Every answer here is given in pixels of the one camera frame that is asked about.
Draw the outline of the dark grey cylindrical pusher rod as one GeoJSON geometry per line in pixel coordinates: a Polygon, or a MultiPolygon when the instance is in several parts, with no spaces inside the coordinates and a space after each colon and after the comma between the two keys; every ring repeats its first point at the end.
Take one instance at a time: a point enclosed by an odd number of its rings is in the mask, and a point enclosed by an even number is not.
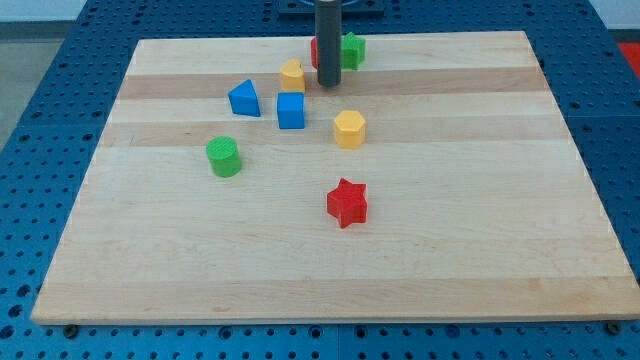
{"type": "Polygon", "coordinates": [[[333,88],[341,83],[341,30],[341,1],[316,0],[317,79],[323,87],[333,88]]]}

